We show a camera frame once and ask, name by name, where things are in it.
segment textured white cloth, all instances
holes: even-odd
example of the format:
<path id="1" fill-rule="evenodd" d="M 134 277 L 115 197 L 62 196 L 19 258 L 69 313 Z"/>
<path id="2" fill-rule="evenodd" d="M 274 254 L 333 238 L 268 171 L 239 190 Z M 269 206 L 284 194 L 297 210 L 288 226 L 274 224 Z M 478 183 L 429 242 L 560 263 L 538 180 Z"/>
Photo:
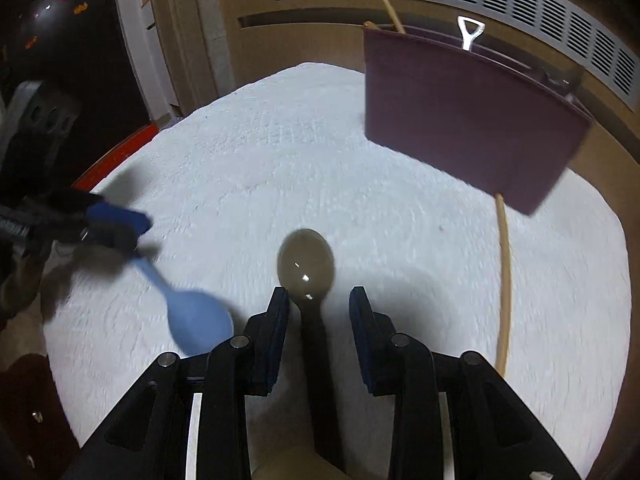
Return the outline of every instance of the textured white cloth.
<path id="1" fill-rule="evenodd" d="M 433 351 L 475 349 L 495 359 L 494 199 L 369 142 L 360 73 L 303 64 L 245 86 L 160 133 L 101 190 L 153 217 L 143 241 L 159 246 L 160 271 L 177 286 L 228 301 L 237 331 L 278 285 L 285 236 L 308 227 L 326 237 L 337 270 L 323 315 L 354 478 L 386 477 L 393 412 L 392 399 L 372 398 L 360 378 L 348 319 L 355 285 Z M 585 476 L 625 371 L 625 237 L 599 193 L 569 170 L 532 218 L 507 216 L 506 379 Z M 101 268 L 109 257 L 99 255 L 102 262 L 76 265 L 45 327 L 53 376 L 81 444 L 160 352 L 177 351 L 161 295 L 130 266 Z M 312 445 L 299 353 L 294 316 L 274 392 L 247 401 L 253 466 L 276 450 Z"/>

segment brown spoon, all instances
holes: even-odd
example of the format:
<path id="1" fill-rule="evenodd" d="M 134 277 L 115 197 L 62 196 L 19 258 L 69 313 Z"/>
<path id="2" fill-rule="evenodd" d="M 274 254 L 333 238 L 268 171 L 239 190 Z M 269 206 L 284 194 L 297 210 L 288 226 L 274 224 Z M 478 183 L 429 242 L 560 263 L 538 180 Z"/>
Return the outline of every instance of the brown spoon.
<path id="1" fill-rule="evenodd" d="M 320 316 L 320 305 L 334 283 L 334 275 L 334 254 L 319 233 L 300 229 L 285 238 L 278 252 L 278 279 L 302 318 L 306 396 L 316 453 L 344 471 L 329 349 Z"/>

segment white handle with hole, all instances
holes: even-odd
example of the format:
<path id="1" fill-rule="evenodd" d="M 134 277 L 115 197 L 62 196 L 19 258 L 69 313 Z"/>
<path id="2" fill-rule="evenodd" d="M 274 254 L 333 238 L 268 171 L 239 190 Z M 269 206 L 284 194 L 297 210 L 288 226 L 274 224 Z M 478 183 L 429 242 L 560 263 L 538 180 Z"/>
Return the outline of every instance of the white handle with hole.
<path id="1" fill-rule="evenodd" d="M 477 25 L 476 30 L 474 30 L 472 34 L 466 30 L 466 22 Z M 462 50 L 471 50 L 471 44 L 474 42 L 474 39 L 484 32 L 483 22 L 478 22 L 478 20 L 472 20 L 465 16 L 458 16 L 458 27 L 460 28 L 460 32 L 462 32 Z"/>

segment blue spoon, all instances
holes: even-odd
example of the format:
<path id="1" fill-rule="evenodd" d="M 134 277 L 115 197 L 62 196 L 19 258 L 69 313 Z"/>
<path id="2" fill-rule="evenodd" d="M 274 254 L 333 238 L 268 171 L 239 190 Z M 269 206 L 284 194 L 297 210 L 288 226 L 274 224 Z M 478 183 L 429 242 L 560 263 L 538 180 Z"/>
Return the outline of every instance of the blue spoon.
<path id="1" fill-rule="evenodd" d="M 200 290 L 175 290 L 146 258 L 132 262 L 164 296 L 169 330 L 187 356 L 211 352 L 233 336 L 231 315 L 220 300 Z"/>

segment dark brown spoon handle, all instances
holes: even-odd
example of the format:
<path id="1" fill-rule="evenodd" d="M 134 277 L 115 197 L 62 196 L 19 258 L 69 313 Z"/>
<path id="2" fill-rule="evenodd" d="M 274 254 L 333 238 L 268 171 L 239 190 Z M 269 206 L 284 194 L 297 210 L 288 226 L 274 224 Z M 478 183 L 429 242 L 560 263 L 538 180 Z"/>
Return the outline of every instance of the dark brown spoon handle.
<path id="1" fill-rule="evenodd" d="M 316 453 L 344 471 L 326 330 L 316 308 L 302 308 L 302 357 Z"/>

